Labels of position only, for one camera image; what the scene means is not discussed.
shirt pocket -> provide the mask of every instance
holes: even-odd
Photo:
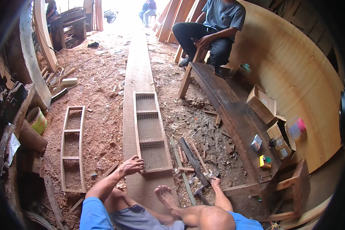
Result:
[[[230,17],[230,15],[222,13],[221,17],[220,17],[220,21],[224,26],[230,27],[231,17]]]

black pants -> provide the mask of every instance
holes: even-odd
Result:
[[[179,44],[189,57],[194,57],[197,47],[194,45],[193,39],[201,39],[203,36],[209,35],[207,27],[197,22],[180,22],[172,27],[172,32]],[[214,40],[209,49],[210,57],[207,64],[214,66],[226,65],[229,62],[231,46],[233,41],[230,38],[219,38]]]

wooden wall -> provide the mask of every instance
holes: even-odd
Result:
[[[301,117],[307,134],[296,142],[294,161],[307,159],[313,172],[340,148],[338,108],[341,80],[322,51],[290,22],[249,2],[242,31],[226,67],[248,63],[248,76],[277,99],[277,114]]]

white paper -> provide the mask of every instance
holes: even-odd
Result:
[[[11,165],[11,163],[13,161],[14,154],[16,153],[16,151],[20,145],[21,144],[19,143],[16,136],[14,135],[14,133],[12,133],[12,135],[10,136],[10,140],[9,140],[9,166]]]

hammer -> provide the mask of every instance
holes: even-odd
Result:
[[[208,201],[206,200],[205,196],[203,195],[202,190],[205,188],[204,185],[202,185],[200,188],[198,188],[195,192],[194,192],[194,196],[199,196],[199,198],[202,200],[203,204],[211,206],[210,203],[208,203]]]

